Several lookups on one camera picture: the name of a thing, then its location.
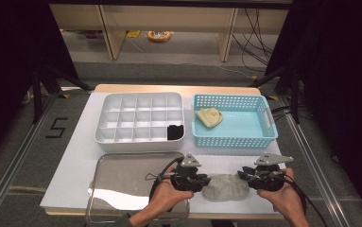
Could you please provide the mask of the white table cover sheet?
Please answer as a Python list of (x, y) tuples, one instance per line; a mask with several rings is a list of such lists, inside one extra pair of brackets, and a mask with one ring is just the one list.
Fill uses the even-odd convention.
[[(105, 93), (89, 97), (72, 138), (42, 199), (41, 207), (51, 215), (84, 214), (89, 199), (89, 185), (98, 159), (105, 153), (95, 140), (95, 128)], [(192, 97), (183, 97), (185, 138), (181, 153), (191, 152), (202, 163), (200, 170), (210, 173), (234, 173), (242, 166), (252, 166), (264, 152), (258, 148), (197, 148), (192, 133)], [(210, 202), (197, 193), (190, 200), (190, 218), (280, 219), (272, 204), (255, 191), (240, 201)]]

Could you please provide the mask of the beige wooden desk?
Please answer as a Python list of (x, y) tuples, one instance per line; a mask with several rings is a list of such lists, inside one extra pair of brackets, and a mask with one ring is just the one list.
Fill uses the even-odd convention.
[(233, 34), (255, 30), (261, 34), (278, 35), (287, 15), (285, 9), (70, 4), (52, 4), (50, 8), (61, 29), (102, 31), (112, 60), (118, 58), (128, 31), (153, 30), (214, 33), (219, 58), (226, 61)]

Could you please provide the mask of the aluminium floor rail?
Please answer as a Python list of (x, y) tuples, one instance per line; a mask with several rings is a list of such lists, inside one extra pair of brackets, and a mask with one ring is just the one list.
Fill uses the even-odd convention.
[(329, 184), (324, 171), (320, 167), (318, 159), (315, 157), (315, 153), (310, 147), (308, 140), (302, 131), (301, 124), (298, 122), (298, 117), (294, 116), (292, 113), (288, 113), (285, 118), (287, 119), (288, 125), (297, 140), (302, 156), (304, 157), (333, 223), (336, 227), (351, 227), (351, 223), (347, 219), (341, 203), (336, 197), (336, 194)]
[(53, 126), (58, 120), (58, 96), (43, 97), (43, 113), (32, 120), (28, 103), (10, 125), (0, 144), (0, 227), (55, 227), (57, 218), (41, 207), (42, 198), (63, 154), (65, 136)]

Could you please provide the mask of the black curtain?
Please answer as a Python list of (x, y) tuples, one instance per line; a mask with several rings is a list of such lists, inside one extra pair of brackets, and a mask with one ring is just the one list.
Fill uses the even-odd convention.
[(0, 0), (0, 142), (17, 114), (32, 74), (48, 65), (78, 73), (48, 0)]
[(268, 71), (299, 54), (308, 105), (362, 199), (362, 0), (291, 0)]

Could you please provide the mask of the blue plastic basket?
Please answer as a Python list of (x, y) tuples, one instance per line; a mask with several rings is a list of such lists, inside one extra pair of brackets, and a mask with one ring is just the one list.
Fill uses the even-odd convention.
[[(264, 96), (195, 94), (192, 97), (192, 133), (201, 148), (266, 148), (278, 137)], [(208, 128), (197, 113), (215, 108), (222, 114), (218, 125)]]

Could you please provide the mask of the person's left hand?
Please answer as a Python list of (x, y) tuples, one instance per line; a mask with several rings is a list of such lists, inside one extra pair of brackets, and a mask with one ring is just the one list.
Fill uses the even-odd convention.
[(192, 191), (177, 190), (169, 179), (161, 180), (155, 188), (146, 210), (151, 218), (168, 212), (181, 201), (191, 199)]

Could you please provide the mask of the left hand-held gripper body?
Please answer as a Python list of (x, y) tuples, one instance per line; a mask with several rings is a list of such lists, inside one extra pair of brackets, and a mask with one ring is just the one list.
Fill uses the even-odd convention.
[(199, 161), (187, 153), (180, 161), (170, 177), (175, 189), (180, 191), (199, 192), (202, 189), (202, 177), (198, 175)]

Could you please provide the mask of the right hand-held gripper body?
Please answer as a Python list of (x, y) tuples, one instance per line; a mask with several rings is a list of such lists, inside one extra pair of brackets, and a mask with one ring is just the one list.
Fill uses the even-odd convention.
[(280, 164), (293, 162), (291, 156), (283, 156), (265, 152), (255, 162), (256, 173), (248, 181), (248, 185), (256, 190), (278, 191), (284, 186), (284, 173)]

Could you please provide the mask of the black sock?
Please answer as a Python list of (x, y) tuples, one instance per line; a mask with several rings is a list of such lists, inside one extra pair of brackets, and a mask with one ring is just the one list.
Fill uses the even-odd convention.
[(183, 125), (169, 125), (167, 127), (167, 140), (179, 140), (184, 135)]

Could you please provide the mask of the black metal stand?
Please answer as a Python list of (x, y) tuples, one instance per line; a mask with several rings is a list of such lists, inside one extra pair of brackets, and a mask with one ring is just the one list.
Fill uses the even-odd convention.
[(43, 114), (41, 85), (43, 85), (48, 94), (52, 95), (58, 95), (62, 93), (62, 89), (59, 86), (57, 79), (64, 79), (66, 81), (69, 81), (70, 83), (76, 85), (84, 91), (93, 90), (92, 86), (87, 85), (78, 78), (78, 74), (74, 74), (73, 76), (71, 76), (49, 64), (37, 65), (34, 68), (31, 77), (34, 103), (34, 123), (36, 123)]
[(296, 124), (300, 123), (298, 117), (298, 101), (299, 101), (299, 75), (294, 66), (285, 65), (273, 72), (265, 75), (262, 79), (253, 82), (250, 87), (258, 88), (266, 84), (272, 79), (278, 78), (274, 91), (277, 95), (285, 95), (287, 92), (291, 94), (291, 114)]

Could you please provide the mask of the grey sock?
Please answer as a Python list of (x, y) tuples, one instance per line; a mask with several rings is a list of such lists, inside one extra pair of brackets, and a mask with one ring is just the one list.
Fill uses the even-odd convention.
[(248, 183), (237, 175), (217, 174), (204, 186), (202, 196), (209, 201), (234, 201), (246, 197), (250, 192)]

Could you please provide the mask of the orange tape roll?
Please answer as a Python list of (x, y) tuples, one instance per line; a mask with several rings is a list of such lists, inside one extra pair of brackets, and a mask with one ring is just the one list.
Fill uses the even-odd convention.
[(170, 39), (170, 31), (149, 31), (147, 38), (154, 43), (163, 43)]

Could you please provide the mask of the white compartment organizer box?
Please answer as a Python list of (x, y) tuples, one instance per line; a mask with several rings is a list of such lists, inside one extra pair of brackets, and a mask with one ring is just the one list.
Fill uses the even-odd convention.
[[(183, 137), (167, 140), (169, 125), (183, 125)], [(178, 93), (108, 94), (96, 123), (95, 141), (107, 152), (179, 150), (185, 127)]]

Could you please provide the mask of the shiny metal tray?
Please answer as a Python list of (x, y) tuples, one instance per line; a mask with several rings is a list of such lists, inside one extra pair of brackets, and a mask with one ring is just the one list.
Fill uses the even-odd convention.
[(111, 153), (100, 157), (89, 188), (86, 220), (92, 226), (114, 224), (125, 214), (136, 214), (149, 202), (158, 174), (179, 152)]

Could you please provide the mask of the pale yellow sock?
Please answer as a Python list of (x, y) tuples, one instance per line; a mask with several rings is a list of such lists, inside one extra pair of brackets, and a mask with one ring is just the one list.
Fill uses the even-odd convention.
[(207, 128), (215, 127), (223, 119), (222, 113), (214, 107), (201, 108), (199, 111), (197, 111), (196, 116)]

